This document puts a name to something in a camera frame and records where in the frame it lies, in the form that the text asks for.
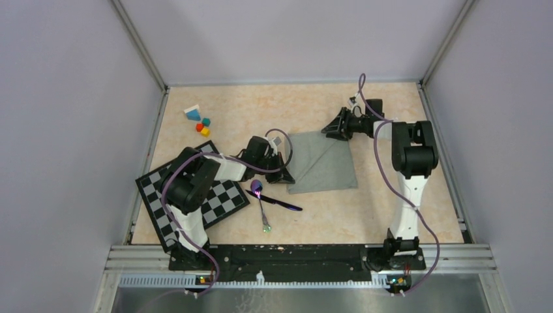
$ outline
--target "folded cloth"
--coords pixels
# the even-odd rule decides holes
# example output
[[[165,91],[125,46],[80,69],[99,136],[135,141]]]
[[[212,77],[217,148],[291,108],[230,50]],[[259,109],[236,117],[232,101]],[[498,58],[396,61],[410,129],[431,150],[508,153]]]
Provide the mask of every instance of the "folded cloth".
[[[288,171],[295,184],[288,185],[289,194],[357,188],[348,142],[326,138],[321,132],[290,134],[290,140],[293,156]]]

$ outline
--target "white wall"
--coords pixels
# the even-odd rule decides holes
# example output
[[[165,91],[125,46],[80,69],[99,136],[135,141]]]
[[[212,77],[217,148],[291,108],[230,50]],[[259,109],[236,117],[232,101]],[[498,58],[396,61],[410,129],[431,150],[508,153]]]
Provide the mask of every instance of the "white wall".
[[[0,46],[0,312],[90,312],[160,91],[107,0],[2,0]]]
[[[429,90],[515,312],[550,312],[553,2],[480,1]]]
[[[166,83],[417,80],[464,0],[123,0]]]

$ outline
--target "black knife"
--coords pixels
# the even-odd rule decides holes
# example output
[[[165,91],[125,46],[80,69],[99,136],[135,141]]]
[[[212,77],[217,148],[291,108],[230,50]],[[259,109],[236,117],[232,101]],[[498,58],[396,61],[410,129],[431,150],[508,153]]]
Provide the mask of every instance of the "black knife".
[[[258,196],[255,194],[255,192],[251,191],[251,190],[246,190],[247,193],[249,193],[251,196],[253,196],[254,198],[257,198]],[[260,195],[260,199],[262,201],[265,201],[267,203],[270,203],[270,204],[278,204],[280,205],[281,207],[285,207],[289,210],[292,210],[292,211],[303,211],[302,208],[300,207],[297,207],[295,205],[292,205],[292,204],[289,204],[289,203],[286,203],[286,202],[283,202],[283,201],[280,201],[280,200],[276,200],[276,199],[272,199],[272,198],[269,198],[267,196],[264,196],[264,195]]]

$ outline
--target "table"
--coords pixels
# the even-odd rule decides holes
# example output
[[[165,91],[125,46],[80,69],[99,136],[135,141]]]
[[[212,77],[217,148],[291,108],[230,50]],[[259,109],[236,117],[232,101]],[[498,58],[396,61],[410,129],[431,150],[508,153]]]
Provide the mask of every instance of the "table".
[[[175,158],[184,147],[195,147],[207,140],[196,132],[196,122],[187,120],[183,113],[185,108],[195,104],[200,105],[203,117],[211,119],[209,139],[221,153],[234,155],[246,147],[253,135],[263,136],[270,128],[281,128],[288,133],[321,130],[342,106],[347,106],[348,98],[356,91],[356,83],[172,87],[151,168]],[[387,118],[401,121],[426,119],[415,83],[367,83],[363,92],[367,98],[383,99]],[[273,229],[264,233],[259,205],[251,198],[249,206],[207,230],[210,242],[381,243],[398,200],[380,176],[372,139],[356,134],[350,140],[350,148],[359,188],[290,195],[284,185],[265,184],[263,194],[301,206],[304,211],[297,213],[265,204],[265,214]],[[284,145],[280,145],[279,150],[284,153]],[[380,140],[378,151],[387,176],[397,186],[396,173],[391,165],[390,142]],[[249,188],[249,182],[241,184],[244,189]],[[421,212],[441,242],[463,242],[441,166],[430,176]],[[422,243],[434,242],[420,223],[419,229]],[[143,204],[132,243],[159,244]]]

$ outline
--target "spoon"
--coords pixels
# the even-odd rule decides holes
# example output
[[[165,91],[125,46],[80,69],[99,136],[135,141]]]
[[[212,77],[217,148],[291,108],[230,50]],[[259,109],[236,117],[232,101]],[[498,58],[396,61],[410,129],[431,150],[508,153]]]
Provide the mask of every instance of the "spoon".
[[[263,221],[263,231],[265,233],[268,233],[271,231],[271,225],[269,225],[269,221],[265,216],[265,212],[263,212],[263,204],[261,203],[261,190],[263,190],[263,185],[261,184],[261,181],[259,181],[258,179],[254,179],[252,181],[252,184],[250,185],[250,188],[256,194],[256,196],[258,197],[258,200],[260,201],[261,218]]]

